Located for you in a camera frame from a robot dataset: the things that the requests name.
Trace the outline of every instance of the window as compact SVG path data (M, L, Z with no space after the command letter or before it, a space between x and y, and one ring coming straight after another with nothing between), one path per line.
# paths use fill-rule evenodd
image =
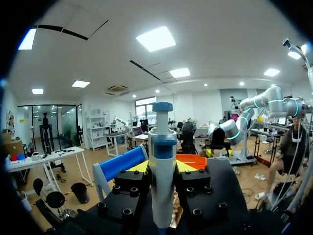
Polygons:
M151 97L147 99L141 99L137 100L135 102L136 106L136 115L138 116L138 119L147 119L148 123L155 123L157 114L152 111L152 104L156 102L157 98L156 97Z

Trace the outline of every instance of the black chair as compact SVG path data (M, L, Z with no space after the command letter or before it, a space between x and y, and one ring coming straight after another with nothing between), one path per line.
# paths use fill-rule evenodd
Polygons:
M179 140L182 140L181 150L177 151L179 154L198 154L194 145L194 133L196 128L192 122L185 122L182 126L181 136Z
M41 196L43 186L44 186L44 183L41 179L34 180L33 188L39 197ZM57 209L58 213L60 213L59 208L62 207L65 203L64 195L58 191L49 193L46 196L45 200L46 200L48 206L50 206L53 209Z
M61 220L45 205L43 199L36 201L36 207L53 228L61 226Z
M212 150L222 150L223 148L227 151L227 156L229 157L230 143L224 142L225 132L221 128L214 130L212 134L212 141L210 144L206 144L205 147L209 147Z

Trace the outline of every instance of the robotic arm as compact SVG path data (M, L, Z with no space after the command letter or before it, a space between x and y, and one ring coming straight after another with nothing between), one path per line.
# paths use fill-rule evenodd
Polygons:
M119 117L115 116L112 122L112 127L116 126L116 121L120 122L123 124L123 127L125 130L129 130L129 124L128 122L124 121L123 119L120 119Z
M253 108L266 106L269 107L269 117L271 118L285 116L302 117L306 113L312 112L311 105L308 105L302 97L283 99L280 87L270 87L255 97L241 101L240 108L243 110L243 113L236 122L228 120L220 125L231 145L238 145L242 141L249 120L254 115Z

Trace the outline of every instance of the ceiling light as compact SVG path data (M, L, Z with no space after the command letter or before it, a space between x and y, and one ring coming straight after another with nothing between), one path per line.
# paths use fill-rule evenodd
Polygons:
M279 74L280 71L279 70L276 70L276 69L268 69L265 71L264 75L265 76L269 76L269 77L274 77L276 76L277 74Z
M84 81L78 81L76 80L72 87L80 87L80 88L85 88L86 86L88 86L90 84L90 82L84 82Z
M156 28L147 33L141 34L136 39L145 47L149 52L160 50L167 47L175 46L171 32L166 26Z
M32 50L35 33L36 29L34 28L28 31L19 47L19 50Z
M289 51L288 56L290 56L290 57L292 57L293 59L296 59L296 60L301 58L301 55L299 55L297 52L294 52L294 51Z
M190 76L190 72L189 72L188 68L183 68L183 69L178 69L178 70L171 70L170 73L171 73L171 75L174 78Z
M43 89L33 89L33 94L43 94L44 90Z
M307 50L308 50L308 45L303 44L303 45L301 46L301 50L302 50L303 54L306 54L306 53L307 53Z

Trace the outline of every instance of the cardboard box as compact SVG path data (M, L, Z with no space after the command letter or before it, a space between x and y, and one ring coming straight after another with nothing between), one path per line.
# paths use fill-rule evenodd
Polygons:
M6 143L10 143L12 141L12 138L11 138L11 132L7 132L7 133L3 133L2 134L2 139L3 139L3 143L6 144Z
M23 144L22 141L11 141L9 143L5 144L5 150L7 151L8 154L12 155L19 155L23 154Z

